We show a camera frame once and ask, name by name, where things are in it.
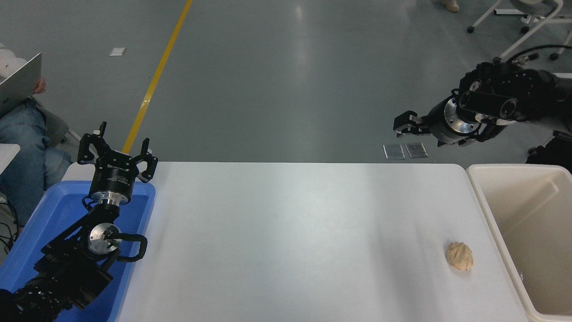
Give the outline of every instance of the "black cord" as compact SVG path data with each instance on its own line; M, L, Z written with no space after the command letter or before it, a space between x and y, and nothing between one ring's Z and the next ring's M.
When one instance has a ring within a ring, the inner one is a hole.
M84 206L85 210L90 211L90 210L93 208L92 205L93 205L94 203L97 203L97 201L93 201L93 200L92 200L91 202L86 202L85 200L88 199L88 198L91 199L91 197L88 196L88 195L85 196L85 197L83 197L83 198L81 199L81 204Z
M14 224L16 224L16 232L12 235L12 232L10 229L9 229L9 231L10 231L10 236L14 236L14 237L11 237L11 239L14 242L16 242L16 240L20 236L20 232L18 231L18 228L24 227L24 226L20 226L20 221L18 221L18 212L16 211L16 208L14 208L14 206L12 205L12 203L10 203L9 200L6 200L6 202L0 202L0 205L8 206L10 211L12 211L12 213L14 214Z
M8 224L7 224L7 223L4 223L4 222L0 222L0 223L3 224L4 226L6 226L6 228L8 228L8 234L9 234L9 236L10 236L10 237L4 237L4 236L0 236L0 237L12 239L12 230L11 230L10 226L8 226Z
M8 229L8 233L10 237L7 236L3 236L0 235L0 242L2 242L4 244L4 252L8 255L8 253L10 252L10 250L12 249L12 246L14 246L14 243L16 242L16 239L18 239L18 237L16 236L16 233L12 234L12 230L10 228L10 226L8 226L8 224L0 222L1 224L3 224L4 226L6 226L6 228Z
M518 52L516 54L514 54L512 57L510 57L509 59L507 59L507 62L512 62L515 59L518 58L518 56L525 54L527 52L531 52L533 50L537 50L537 49L543 49L543 48L566 48L566 49L572 49L572 46L566 46L566 45L542 45L542 46L535 46L535 47L531 47L528 49L525 49L521 52Z

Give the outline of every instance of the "shoe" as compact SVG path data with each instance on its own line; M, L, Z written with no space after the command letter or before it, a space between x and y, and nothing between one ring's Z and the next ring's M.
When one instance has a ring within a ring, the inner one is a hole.
M441 0L441 3L445 5L445 8L450 12L459 12L459 4L457 0Z

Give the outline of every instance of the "beige plastic bin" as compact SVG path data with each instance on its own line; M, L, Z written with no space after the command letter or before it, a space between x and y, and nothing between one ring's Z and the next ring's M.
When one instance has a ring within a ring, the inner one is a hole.
M477 164L467 173L529 318L572 321L570 173L533 164Z

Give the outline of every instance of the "yellow floor line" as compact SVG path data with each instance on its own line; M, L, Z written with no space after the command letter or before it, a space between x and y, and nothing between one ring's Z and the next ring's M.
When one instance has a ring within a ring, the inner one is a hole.
M131 151L131 147L133 146L133 142L135 141L135 137L139 132L139 128L141 126L141 122L143 122L143 118L145 117L145 113L147 112L147 107L149 106L149 102L151 102L151 97L153 97L153 93L155 92L155 87L157 87L157 83L159 82L159 78L161 78L161 74L163 73L163 68L167 63L167 59L169 59L169 55L171 54L171 50L173 49L173 45L177 40L177 36L179 31L181 30L182 24L185 21L186 14L189 11L190 4L193 3L193 0L187 0L185 7L182 10L181 16L177 21L177 25L173 30L173 34L171 34L171 38L169 39L169 43L163 52L163 56L161 57L161 61L159 62L159 66L155 70L155 75L153 75L153 79L151 80L151 84L149 84L149 88L147 89L147 93L145 94L145 98L143 99L143 103L141 103L141 107L139 108L139 112L137 112L137 116L135 117L135 121L131 126L131 130L129 131L129 135L127 136L127 140L125 141L125 145L123 146L123 150L121 152L129 154Z

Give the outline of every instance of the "person's hand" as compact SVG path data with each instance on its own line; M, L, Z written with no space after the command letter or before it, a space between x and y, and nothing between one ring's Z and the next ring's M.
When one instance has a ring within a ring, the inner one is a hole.
M36 88L34 89L34 94L41 94L46 91L46 79L42 76L38 83L36 84Z

